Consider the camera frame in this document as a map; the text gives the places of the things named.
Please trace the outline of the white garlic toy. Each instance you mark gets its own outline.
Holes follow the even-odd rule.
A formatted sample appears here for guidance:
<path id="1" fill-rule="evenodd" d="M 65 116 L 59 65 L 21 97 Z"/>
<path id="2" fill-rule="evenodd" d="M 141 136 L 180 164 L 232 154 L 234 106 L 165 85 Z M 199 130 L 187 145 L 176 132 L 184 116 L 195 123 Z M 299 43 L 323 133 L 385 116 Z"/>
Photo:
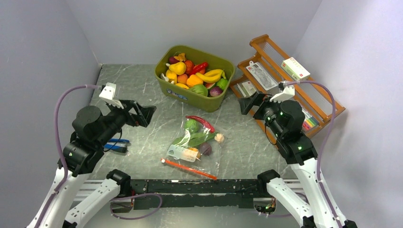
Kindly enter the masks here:
<path id="1" fill-rule="evenodd" d="M 221 133 L 216 133 L 214 136 L 214 140 L 217 141 L 218 143 L 222 143 L 225 140 L 225 137 Z"/>

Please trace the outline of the red chili pepper toy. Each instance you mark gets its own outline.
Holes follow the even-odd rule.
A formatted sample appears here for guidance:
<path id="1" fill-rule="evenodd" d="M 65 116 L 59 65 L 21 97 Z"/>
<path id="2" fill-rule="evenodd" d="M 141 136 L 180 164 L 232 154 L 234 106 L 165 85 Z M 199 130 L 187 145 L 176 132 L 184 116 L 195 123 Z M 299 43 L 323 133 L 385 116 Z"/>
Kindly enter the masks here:
<path id="1" fill-rule="evenodd" d="M 187 119 L 192 119 L 192 120 L 195 120 L 195 121 L 201 123 L 205 128 L 207 128 L 210 131 L 210 133 L 215 133 L 216 132 L 215 128 L 208 121 L 206 121 L 205 119 L 203 119 L 203 118 L 201 118 L 199 116 L 188 115 L 188 116 L 186 116 L 186 118 Z"/>

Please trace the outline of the green custard apple toy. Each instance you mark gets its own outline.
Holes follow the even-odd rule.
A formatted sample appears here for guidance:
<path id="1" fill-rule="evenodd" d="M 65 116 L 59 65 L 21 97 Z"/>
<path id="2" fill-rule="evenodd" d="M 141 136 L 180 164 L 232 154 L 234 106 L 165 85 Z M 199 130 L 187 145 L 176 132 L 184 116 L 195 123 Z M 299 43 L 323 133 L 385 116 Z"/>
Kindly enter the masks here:
<path id="1" fill-rule="evenodd" d="M 200 130 L 200 124 L 196 120 L 187 119 L 184 124 L 184 129 L 189 133 L 197 133 Z"/>

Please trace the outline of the green leafy vegetable toy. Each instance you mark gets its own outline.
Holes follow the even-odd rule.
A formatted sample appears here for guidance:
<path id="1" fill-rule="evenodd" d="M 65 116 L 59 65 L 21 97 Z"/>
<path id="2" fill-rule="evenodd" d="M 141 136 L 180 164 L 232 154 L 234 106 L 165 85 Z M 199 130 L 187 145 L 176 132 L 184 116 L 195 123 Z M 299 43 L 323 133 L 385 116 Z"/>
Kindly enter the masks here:
<path id="1" fill-rule="evenodd" d="M 213 139 L 217 133 L 193 133 L 186 134 L 185 136 L 176 138 L 172 145 L 182 146 L 182 147 L 197 147 L 204 142 Z"/>

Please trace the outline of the dark purple fruit toy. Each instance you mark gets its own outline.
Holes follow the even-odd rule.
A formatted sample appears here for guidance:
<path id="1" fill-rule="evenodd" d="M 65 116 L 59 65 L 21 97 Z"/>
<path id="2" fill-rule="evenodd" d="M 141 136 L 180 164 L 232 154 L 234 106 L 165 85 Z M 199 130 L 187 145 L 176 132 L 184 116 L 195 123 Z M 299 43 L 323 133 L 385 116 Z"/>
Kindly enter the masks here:
<path id="1" fill-rule="evenodd" d="M 199 152 L 203 156 L 210 156 L 212 153 L 212 146 L 208 142 L 203 142 L 199 146 Z"/>

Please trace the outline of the clear zip top bag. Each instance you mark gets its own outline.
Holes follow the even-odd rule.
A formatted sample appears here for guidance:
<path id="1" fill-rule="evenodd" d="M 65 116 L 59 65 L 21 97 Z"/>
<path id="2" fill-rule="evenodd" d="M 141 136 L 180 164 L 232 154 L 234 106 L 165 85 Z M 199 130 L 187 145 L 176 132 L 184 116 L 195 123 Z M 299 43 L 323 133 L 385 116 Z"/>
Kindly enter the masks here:
<path id="1" fill-rule="evenodd" d="M 184 129 L 184 124 L 186 120 L 187 118 L 185 117 L 181 125 L 182 130 L 178 134 L 177 138 L 185 136 L 186 134 L 191 134 Z M 205 128 L 201 123 L 199 124 L 200 124 L 200 130 L 197 133 L 210 133 L 210 131 L 207 128 Z M 215 133 L 221 133 L 224 135 L 223 131 L 215 127 L 213 124 L 211 125 L 215 128 L 216 131 Z M 221 150 L 224 146 L 225 140 L 222 143 L 218 143 L 217 141 L 214 140 L 214 138 L 207 141 L 212 146 L 211 155 L 210 156 L 201 155 L 200 159 L 194 162 L 187 161 L 184 156 L 185 150 L 191 147 L 172 145 L 172 142 L 167 147 L 164 156 L 161 158 L 162 164 L 180 169 L 185 172 L 193 173 L 194 175 L 199 176 L 201 178 L 207 178 L 210 180 L 218 179 L 217 175 L 221 161 Z"/>

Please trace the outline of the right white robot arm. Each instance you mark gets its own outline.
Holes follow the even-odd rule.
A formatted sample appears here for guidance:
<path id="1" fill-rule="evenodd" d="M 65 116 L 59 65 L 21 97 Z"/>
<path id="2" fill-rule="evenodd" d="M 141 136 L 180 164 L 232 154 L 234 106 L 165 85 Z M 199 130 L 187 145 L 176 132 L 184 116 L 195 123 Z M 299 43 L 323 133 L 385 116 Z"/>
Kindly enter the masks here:
<path id="1" fill-rule="evenodd" d="M 296 174 L 307 201 L 301 199 L 274 170 L 258 175 L 258 194 L 274 197 L 302 228 L 355 228 L 357 224 L 344 216 L 328 192 L 319 167 L 319 155 L 302 130 L 305 115 L 301 105 L 294 100 L 278 103 L 261 92 L 240 98 L 238 102 L 242 114 L 258 107 L 253 118 L 262 120 L 273 132 L 274 145 Z"/>

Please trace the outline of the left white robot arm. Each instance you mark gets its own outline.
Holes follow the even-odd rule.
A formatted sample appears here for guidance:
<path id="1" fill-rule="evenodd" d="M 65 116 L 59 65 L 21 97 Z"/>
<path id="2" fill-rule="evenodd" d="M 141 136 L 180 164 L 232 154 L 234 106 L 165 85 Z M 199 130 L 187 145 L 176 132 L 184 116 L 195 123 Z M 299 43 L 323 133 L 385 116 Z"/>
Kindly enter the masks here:
<path id="1" fill-rule="evenodd" d="M 124 125 L 147 127 L 156 106 L 141 106 L 134 100 L 123 100 L 122 108 L 108 105 L 103 115 L 93 105 L 78 111 L 72 125 L 74 132 L 58 162 L 51 189 L 30 228 L 82 228 L 106 203 L 133 193 L 130 176 L 112 170 L 101 185 L 76 206 L 72 203 L 81 186 L 105 154 L 104 146 Z"/>

